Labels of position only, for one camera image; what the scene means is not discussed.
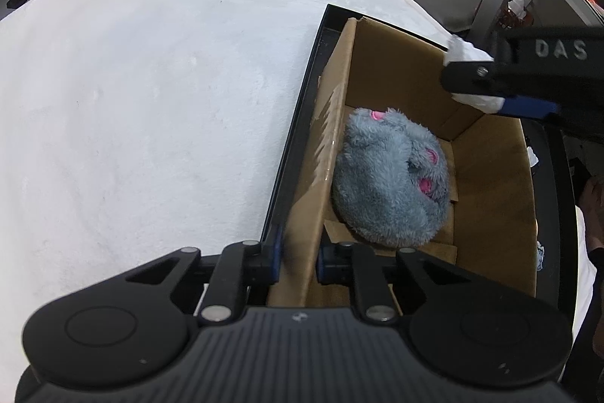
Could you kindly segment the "white soft packet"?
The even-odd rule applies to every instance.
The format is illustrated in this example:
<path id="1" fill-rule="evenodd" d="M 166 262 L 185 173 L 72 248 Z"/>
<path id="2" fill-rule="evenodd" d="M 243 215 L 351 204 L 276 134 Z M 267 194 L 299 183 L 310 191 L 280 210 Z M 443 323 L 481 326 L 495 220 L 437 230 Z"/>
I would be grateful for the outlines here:
<path id="1" fill-rule="evenodd" d="M 504 106 L 503 97 L 481 93 L 482 89 L 489 87 L 486 76 L 492 67 L 492 61 L 486 52 L 451 35 L 444 53 L 439 82 L 454 101 L 474 107 L 483 114 L 497 114 Z"/>

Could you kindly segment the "grey plush toy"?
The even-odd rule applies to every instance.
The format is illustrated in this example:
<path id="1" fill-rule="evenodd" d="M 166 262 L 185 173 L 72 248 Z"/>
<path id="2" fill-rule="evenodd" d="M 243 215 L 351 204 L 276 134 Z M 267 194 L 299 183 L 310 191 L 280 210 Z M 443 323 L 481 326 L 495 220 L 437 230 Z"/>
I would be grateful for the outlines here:
<path id="1" fill-rule="evenodd" d="M 450 206 L 450 176 L 437 137 L 393 108 L 352 110 L 332 201 L 339 218 L 368 242 L 390 249 L 428 243 Z"/>

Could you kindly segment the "brown cardboard box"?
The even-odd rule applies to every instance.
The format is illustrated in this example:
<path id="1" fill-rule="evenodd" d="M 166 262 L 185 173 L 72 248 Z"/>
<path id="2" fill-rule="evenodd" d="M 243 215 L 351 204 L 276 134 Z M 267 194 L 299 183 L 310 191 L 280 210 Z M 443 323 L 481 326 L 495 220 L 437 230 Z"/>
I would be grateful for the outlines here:
<path id="1" fill-rule="evenodd" d="M 535 200 L 519 120 L 457 102 L 446 50 L 347 17 L 319 77 L 289 215 L 275 307 L 343 306 L 322 287 L 323 237 L 382 256 L 414 247 L 527 295 L 536 290 Z"/>

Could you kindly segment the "grey patterned cloth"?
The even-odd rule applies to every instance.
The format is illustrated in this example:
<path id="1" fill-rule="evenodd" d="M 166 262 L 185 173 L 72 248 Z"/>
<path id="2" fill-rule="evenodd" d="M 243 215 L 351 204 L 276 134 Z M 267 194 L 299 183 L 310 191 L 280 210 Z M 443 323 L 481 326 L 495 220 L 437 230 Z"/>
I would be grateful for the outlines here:
<path id="1" fill-rule="evenodd" d="M 536 242 L 536 271 L 541 272 L 545 262 L 545 247 L 539 241 Z"/>

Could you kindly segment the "black shallow tray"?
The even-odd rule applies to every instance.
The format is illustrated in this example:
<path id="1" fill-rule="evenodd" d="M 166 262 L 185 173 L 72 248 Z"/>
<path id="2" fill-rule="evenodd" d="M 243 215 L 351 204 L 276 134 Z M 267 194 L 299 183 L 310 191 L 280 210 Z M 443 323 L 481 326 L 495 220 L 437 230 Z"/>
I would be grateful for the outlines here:
<path id="1" fill-rule="evenodd" d="M 315 259 L 322 234 L 350 240 L 334 213 L 333 167 L 344 120 L 357 107 L 401 110 L 441 141 L 450 169 L 450 218 L 427 252 L 528 295 L 575 310 L 576 225 L 560 134 L 545 131 L 545 183 L 530 173 L 529 124 L 455 102 L 439 82 L 445 48 L 415 31 L 338 6 L 325 9 L 309 56 L 287 143 L 289 166 L 276 202 L 279 280 L 272 307 L 344 307 L 341 286 L 321 286 Z M 557 269 L 553 292 L 535 267 L 545 243 Z"/>

